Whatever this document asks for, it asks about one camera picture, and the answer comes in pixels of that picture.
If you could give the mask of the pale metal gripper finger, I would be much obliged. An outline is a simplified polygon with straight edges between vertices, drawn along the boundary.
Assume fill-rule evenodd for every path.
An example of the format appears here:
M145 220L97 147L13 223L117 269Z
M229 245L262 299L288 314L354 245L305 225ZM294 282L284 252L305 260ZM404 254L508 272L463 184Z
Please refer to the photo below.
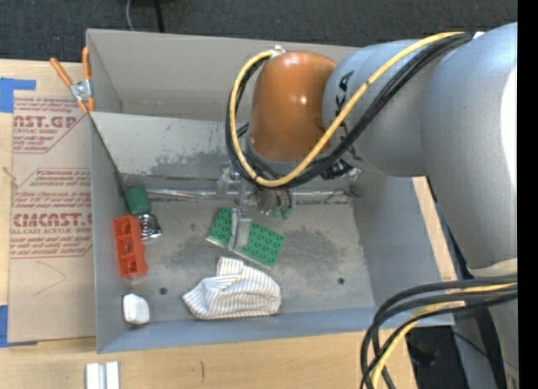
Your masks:
M238 252L249 244L252 219L242 208L233 208L231 211L230 237L227 248Z
M221 170L220 177L216 181L215 192L218 196L230 197L236 207L244 206L244 179L230 167Z

